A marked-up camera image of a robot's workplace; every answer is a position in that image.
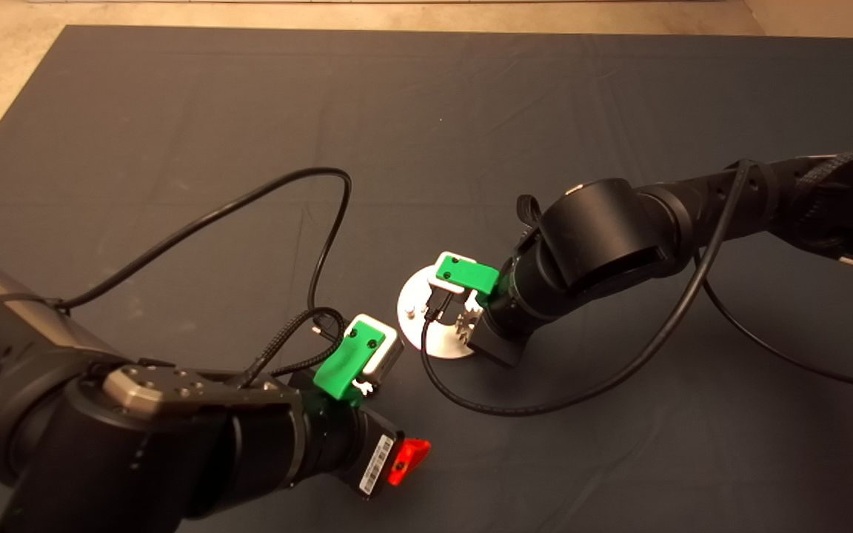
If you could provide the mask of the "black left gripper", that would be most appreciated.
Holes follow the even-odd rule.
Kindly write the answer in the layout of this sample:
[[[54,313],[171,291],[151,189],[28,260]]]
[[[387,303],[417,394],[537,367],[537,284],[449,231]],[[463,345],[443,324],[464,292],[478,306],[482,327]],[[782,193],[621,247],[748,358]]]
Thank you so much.
[[[398,426],[370,409],[343,409],[330,418],[319,471],[359,497],[373,498],[387,477],[389,485],[399,486],[430,451],[429,440],[417,438],[403,439],[398,448]]]

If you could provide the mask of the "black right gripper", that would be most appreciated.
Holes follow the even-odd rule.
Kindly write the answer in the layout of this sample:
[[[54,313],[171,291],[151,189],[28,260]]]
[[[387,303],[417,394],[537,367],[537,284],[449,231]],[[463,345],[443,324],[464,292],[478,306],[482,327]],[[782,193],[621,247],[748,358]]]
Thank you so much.
[[[516,367],[529,338],[546,324],[510,295],[491,295],[469,337],[469,348],[503,367]]]

